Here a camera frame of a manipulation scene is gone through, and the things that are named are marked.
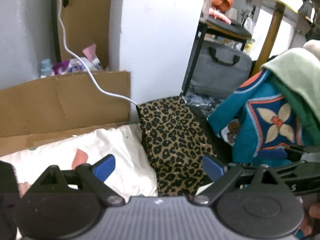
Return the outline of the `person right hand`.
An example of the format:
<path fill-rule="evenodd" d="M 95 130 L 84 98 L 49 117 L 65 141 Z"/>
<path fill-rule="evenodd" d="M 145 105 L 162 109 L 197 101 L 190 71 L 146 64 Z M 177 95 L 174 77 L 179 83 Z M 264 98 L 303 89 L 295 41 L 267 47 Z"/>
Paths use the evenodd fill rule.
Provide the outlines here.
<path fill-rule="evenodd" d="M 310 209 L 305 211 L 304 219 L 300 226 L 300 230 L 303 232 L 304 236 L 311 236 L 314 233 L 319 233 L 319 215 L 319 203 L 312 204 Z"/>

